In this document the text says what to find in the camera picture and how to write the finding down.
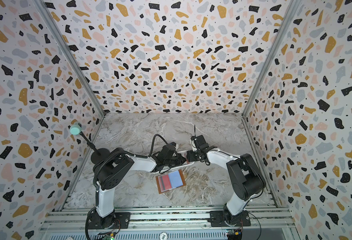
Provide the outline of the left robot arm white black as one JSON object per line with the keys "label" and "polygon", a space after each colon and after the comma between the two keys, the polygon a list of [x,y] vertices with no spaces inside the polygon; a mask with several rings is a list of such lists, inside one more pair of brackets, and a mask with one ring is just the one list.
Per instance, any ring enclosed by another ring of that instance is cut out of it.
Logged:
{"label": "left robot arm white black", "polygon": [[144,171],[163,174],[188,164],[187,151],[176,151],[175,143],[166,144],[162,150],[151,156],[139,156],[122,148],[112,152],[106,148],[97,149],[91,155],[94,164],[93,185],[96,188],[96,212],[105,218],[114,212],[115,187],[129,171]]}

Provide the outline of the brown leather card holder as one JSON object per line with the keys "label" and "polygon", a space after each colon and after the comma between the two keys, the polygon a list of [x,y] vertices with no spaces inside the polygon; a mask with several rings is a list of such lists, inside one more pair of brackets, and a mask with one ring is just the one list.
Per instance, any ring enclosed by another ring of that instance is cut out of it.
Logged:
{"label": "brown leather card holder", "polygon": [[[182,170],[177,170],[177,171],[174,171],[174,172],[171,172],[171,173],[167,173],[165,175],[169,175],[170,181],[171,181],[171,184],[172,184],[172,188],[170,190],[168,190],[168,191],[171,191],[171,190],[186,186],[186,182],[185,182]],[[161,192],[160,191],[159,176],[156,177],[156,181],[157,181],[159,194],[165,193],[165,192]]]}

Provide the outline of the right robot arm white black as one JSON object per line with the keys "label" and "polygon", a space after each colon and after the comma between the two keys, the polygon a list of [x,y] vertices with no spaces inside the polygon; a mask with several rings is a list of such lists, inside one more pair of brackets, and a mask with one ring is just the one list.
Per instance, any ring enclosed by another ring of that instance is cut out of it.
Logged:
{"label": "right robot arm white black", "polygon": [[250,154],[234,155],[210,146],[204,136],[192,136],[192,150],[187,151],[189,162],[217,165],[228,171],[233,189],[231,199],[224,205],[223,217],[233,225],[245,211],[247,204],[263,193],[266,181],[261,170]]}

